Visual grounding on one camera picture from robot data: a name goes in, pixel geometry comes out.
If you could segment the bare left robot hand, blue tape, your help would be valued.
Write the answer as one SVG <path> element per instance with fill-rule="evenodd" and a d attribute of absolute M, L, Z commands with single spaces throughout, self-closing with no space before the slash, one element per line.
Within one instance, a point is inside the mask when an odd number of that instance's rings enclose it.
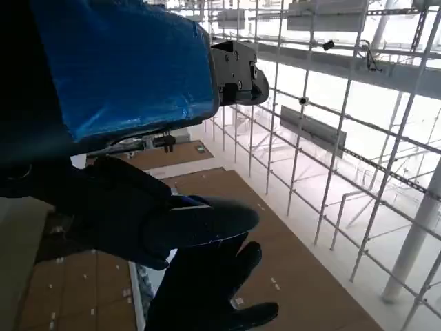
<path fill-rule="evenodd" d="M 254 106 L 269 84 L 252 48 L 211 44 L 195 21 L 142 1 L 1 2 L 1 196 L 33 197 L 72 218 L 88 248 L 165 273 L 147 330 L 249 330 L 276 303 L 237 310 L 232 297 L 262 258 L 252 208 L 175 195 L 129 163 L 74 155 L 172 130 L 221 106 Z"/>

